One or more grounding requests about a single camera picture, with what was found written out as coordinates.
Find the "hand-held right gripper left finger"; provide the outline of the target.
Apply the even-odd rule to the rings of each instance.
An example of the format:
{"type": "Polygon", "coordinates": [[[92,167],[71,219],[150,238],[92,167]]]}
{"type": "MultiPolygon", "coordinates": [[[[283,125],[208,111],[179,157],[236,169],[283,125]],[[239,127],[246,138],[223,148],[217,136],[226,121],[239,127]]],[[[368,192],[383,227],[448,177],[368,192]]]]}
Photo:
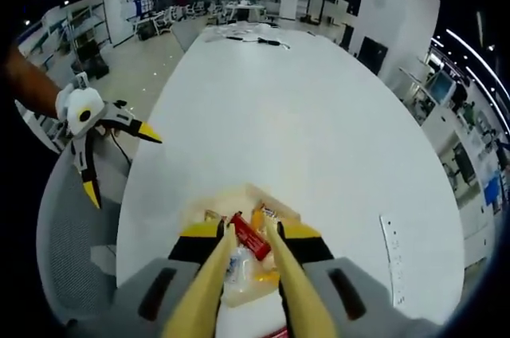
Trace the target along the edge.
{"type": "Polygon", "coordinates": [[[223,221],[195,223],[166,258],[157,258],[123,283],[112,307],[97,322],[96,337],[160,337],[206,259],[224,235],[223,221]]]}

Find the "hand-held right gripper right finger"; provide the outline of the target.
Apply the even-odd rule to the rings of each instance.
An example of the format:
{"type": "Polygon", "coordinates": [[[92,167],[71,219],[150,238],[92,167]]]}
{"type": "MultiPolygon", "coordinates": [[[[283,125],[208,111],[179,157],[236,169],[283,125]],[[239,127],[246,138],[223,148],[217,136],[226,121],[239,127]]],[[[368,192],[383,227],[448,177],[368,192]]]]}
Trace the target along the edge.
{"type": "Polygon", "coordinates": [[[390,293],[346,257],[334,257],[319,232],[279,221],[277,233],[329,312],[339,337],[435,337],[440,327],[398,311],[390,293]]]}

